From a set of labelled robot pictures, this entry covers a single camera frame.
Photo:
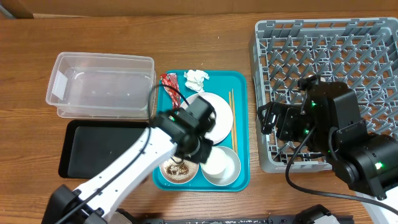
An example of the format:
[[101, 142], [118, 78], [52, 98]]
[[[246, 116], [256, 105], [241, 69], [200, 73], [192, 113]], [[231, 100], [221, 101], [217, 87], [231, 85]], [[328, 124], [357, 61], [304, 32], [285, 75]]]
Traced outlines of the white round plate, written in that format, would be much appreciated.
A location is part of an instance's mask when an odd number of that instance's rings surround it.
[[216, 115], [211, 114], [211, 117], [215, 119], [215, 125], [210, 132], [205, 134], [205, 137], [213, 141], [213, 144], [218, 144], [228, 136], [233, 127], [233, 112], [226, 100], [214, 93], [196, 93], [189, 96], [187, 101], [193, 103], [198, 96], [209, 102], [216, 111]]

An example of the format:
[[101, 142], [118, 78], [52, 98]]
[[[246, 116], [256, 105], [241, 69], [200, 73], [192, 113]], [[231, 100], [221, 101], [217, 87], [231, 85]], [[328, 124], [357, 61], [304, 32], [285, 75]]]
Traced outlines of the grey round bowl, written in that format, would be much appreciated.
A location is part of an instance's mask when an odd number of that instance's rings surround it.
[[214, 147], [221, 147], [227, 153], [227, 155], [229, 155], [229, 157], [233, 161], [233, 167], [228, 171], [227, 175], [224, 176], [222, 179], [212, 178], [207, 176], [203, 172], [202, 173], [205, 179], [211, 184], [219, 187], [224, 187], [232, 184], [239, 177], [241, 172], [241, 162], [238, 155], [232, 149], [225, 146], [214, 146]]

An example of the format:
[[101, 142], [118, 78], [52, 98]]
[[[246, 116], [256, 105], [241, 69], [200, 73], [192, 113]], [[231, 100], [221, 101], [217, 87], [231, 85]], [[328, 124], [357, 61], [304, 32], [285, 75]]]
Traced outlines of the white cup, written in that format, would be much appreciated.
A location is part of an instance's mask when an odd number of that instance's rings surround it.
[[222, 179], [233, 167], [233, 161], [221, 147], [213, 147], [201, 170], [209, 177]]

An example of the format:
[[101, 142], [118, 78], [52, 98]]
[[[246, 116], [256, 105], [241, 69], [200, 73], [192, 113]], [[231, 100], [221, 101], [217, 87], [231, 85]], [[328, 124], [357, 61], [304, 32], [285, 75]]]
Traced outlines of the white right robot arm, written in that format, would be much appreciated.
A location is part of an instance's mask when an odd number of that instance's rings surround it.
[[[307, 194], [361, 202], [374, 223], [397, 223], [397, 140], [369, 133], [360, 115], [357, 96], [343, 82], [301, 78], [301, 105], [269, 102], [258, 107], [261, 133], [275, 129], [281, 141], [299, 145], [287, 163], [287, 183]], [[290, 168], [303, 147], [331, 164], [335, 175], [355, 192], [345, 195], [307, 189], [293, 183]]]

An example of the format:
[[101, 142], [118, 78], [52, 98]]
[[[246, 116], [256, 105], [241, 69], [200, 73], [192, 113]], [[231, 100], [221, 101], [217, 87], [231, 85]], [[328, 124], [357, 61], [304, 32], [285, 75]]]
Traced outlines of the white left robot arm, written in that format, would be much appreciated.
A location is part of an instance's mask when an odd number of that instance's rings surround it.
[[108, 223], [126, 197], [158, 166], [173, 156], [205, 163], [213, 141], [214, 107], [197, 97], [187, 108], [159, 113], [140, 138], [92, 179], [70, 190], [61, 185], [47, 204], [43, 223]]

